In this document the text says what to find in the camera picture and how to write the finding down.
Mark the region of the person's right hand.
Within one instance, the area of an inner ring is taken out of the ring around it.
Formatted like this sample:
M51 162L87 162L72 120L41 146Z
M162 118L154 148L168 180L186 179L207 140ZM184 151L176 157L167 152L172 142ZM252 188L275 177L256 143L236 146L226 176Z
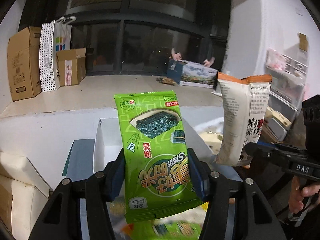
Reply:
M319 183L313 183L309 186L305 186L302 189L300 189L300 179L299 177L294 176L291 183L291 192L288 202L289 211L291 213L299 213L304 208L304 198L312 197L317 193L317 201L314 205L310 206L310 209L314 209L317 205L319 205L319 188Z

